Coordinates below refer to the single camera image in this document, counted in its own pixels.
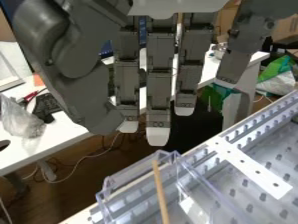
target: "wall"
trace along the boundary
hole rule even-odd
[[[0,9],[0,41],[9,41],[9,42],[15,41],[1,9]]]

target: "clear plastic panel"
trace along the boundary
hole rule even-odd
[[[102,223],[162,223],[151,172],[151,160],[158,158],[158,154],[146,158],[144,164],[138,162],[132,165],[134,169],[139,166],[150,172],[140,177],[130,177],[134,181],[127,181],[115,192],[106,188],[96,194]],[[159,158],[158,165],[170,224],[251,223],[248,216],[236,211],[207,181],[191,170],[176,152]]]
[[[257,144],[245,149],[245,154],[285,183],[291,191],[276,200],[243,173],[226,161],[218,160],[212,152],[202,156],[203,147],[187,155],[187,162],[208,184],[228,199],[233,207],[244,212],[252,223],[298,223],[298,124],[288,122]]]

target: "cable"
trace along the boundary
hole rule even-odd
[[[261,97],[257,100],[255,100],[253,103],[257,103],[263,99],[263,97],[264,96],[261,95]]]
[[[34,171],[26,177],[22,177],[21,179],[22,180],[29,179],[35,174],[37,171],[38,171],[38,166],[35,165]]]
[[[9,224],[13,224],[13,222],[11,222],[11,218],[10,218],[9,213],[7,213],[7,211],[6,211],[6,208],[5,208],[5,206],[3,206],[1,197],[0,197],[0,205],[1,205],[2,211],[3,211],[3,213],[5,213],[6,219],[7,219],[7,221],[9,221]]]
[[[103,154],[106,154],[106,153],[112,149],[112,145],[114,145],[114,142],[115,142],[115,140],[116,140],[119,134],[120,134],[120,133],[118,132],[118,134],[114,136],[114,140],[112,140],[111,145],[110,145],[110,147],[108,147],[108,149],[107,149],[106,151],[103,151],[102,153],[99,153],[99,154],[96,154],[96,155],[92,155],[92,156],[83,156],[83,157],[77,161],[75,166],[73,167],[71,172],[69,173],[69,175],[67,175],[63,179],[61,179],[61,180],[58,180],[58,181],[49,181],[49,180],[46,179],[46,177],[45,177],[43,171],[41,170],[41,174],[42,174],[43,180],[45,180],[49,184],[58,184],[58,183],[63,182],[65,180],[67,180],[67,179],[71,177],[71,175],[74,174],[75,169],[77,169],[79,163],[81,163],[84,159],[99,157],[99,156],[102,156]]]
[[[27,107],[30,101],[31,101],[31,100],[39,95],[39,93],[42,93],[46,89],[47,89],[47,88],[41,89],[41,90],[37,92],[37,94],[35,94],[35,95],[26,101],[26,106],[25,106],[25,108]]]
[[[119,149],[119,148],[120,148],[120,146],[122,146],[122,144],[123,144],[123,140],[124,140],[124,134],[123,134],[123,136],[122,136],[122,140],[120,140],[119,145],[118,145],[118,146],[115,146],[115,147],[112,147],[112,150],[116,150],[116,149]],[[104,150],[106,150],[106,147],[104,147],[104,137],[102,137],[102,149],[104,149]]]
[[[272,101],[268,99],[268,97],[264,96],[264,98],[267,99],[267,101],[268,101],[269,103],[272,103]]]
[[[54,160],[54,162],[55,162],[58,165],[61,165],[61,166],[67,166],[67,167],[74,167],[74,166],[75,166],[75,164],[65,164],[65,163],[62,163],[55,157],[51,157],[50,159]]]

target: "black cable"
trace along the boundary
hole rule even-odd
[[[47,89],[47,88],[41,89],[41,90],[37,92],[37,94],[35,94],[35,95],[26,101],[25,109],[26,109],[26,107],[27,107],[30,101],[31,101],[31,100],[39,95],[39,93],[42,93],[46,89]]]

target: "green object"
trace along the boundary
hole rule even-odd
[[[224,88],[212,83],[212,86],[206,86],[202,91],[200,100],[206,105],[210,104],[212,110],[222,111],[223,100],[230,94],[239,93],[236,90]]]
[[[277,58],[267,65],[267,68],[260,73],[257,77],[257,83],[264,82],[283,72],[289,71],[293,64],[295,61],[289,58],[289,56],[284,55],[283,57]]]

